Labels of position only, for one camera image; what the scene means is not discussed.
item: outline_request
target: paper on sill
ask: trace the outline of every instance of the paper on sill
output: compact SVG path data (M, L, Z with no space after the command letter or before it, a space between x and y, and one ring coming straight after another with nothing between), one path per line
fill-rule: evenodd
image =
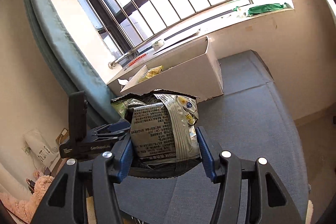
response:
M118 82L119 82L120 85L127 85L128 84L128 80L126 80L126 79L122 80L122 79L118 78Z

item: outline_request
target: open cardboard box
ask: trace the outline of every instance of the open cardboard box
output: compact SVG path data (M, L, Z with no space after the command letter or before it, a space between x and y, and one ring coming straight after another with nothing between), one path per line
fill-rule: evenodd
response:
M197 96L198 102L223 94L221 67L207 37L162 51L146 65L149 69L162 65L164 71L136 85L130 81L122 90L117 79L108 86L117 95L141 95L155 89L164 89ZM142 66L129 71L120 78L128 80L141 68Z

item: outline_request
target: stainless steel rail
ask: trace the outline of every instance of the stainless steel rail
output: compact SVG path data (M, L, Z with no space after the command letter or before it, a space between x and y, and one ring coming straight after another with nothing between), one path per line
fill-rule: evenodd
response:
M198 11L178 22L175 22L174 24L170 25L168 28L166 29L163 29L162 31L158 32L157 34L155 34L154 36L150 37L149 39L143 41L142 43L140 43L139 45L135 46L134 48L130 49L128 52L124 53L122 56L120 56L118 59L112 61L112 62L109 62L109 68L110 69L113 69L115 67L116 64L118 64L120 61L124 60L126 57L130 56L131 54L133 54L134 52L136 52L138 49L140 49L141 47L147 45L148 43L150 43L151 41L153 41L154 39L158 38L160 35L164 34L165 32L167 32L168 30L170 30L171 28L175 27L176 25L180 24L181 22L189 19L189 18L192 18L192 17L195 17L197 15L199 15L200 13L203 13L207 10L210 10L214 7L218 7L222 4L225 4L225 3L230 3L230 2L234 2L234 1L238 1L238 0L224 0L220 3L217 3L215 5L212 5L212 6L209 6L209 7L206 7L205 9L201 10L201 11Z

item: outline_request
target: gray mattress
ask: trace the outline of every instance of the gray mattress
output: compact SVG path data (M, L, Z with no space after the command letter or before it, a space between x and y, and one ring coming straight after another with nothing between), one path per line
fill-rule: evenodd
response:
M253 51L219 63L224 95L198 105L197 125L242 159L268 159L305 219L308 182L300 138L267 67ZM127 177L115 191L120 209L147 223L204 224L210 222L218 188L199 164L177 178ZM243 181L238 223L245 222L246 200Z

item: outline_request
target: gray fabric cover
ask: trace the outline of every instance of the gray fabric cover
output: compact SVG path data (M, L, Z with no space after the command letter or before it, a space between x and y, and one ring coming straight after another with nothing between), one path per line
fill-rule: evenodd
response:
M36 44L56 79L70 95L84 90L88 125L114 123L119 115L110 105L115 95L100 78L66 30L51 0L24 0Z
M308 182L301 142L272 77L253 51L219 63L224 95L198 105L197 125L242 159L267 158L305 219ZM218 188L202 164L177 178L127 177L115 186L120 209L150 224L209 223ZM245 223L246 200L243 181L238 223Z

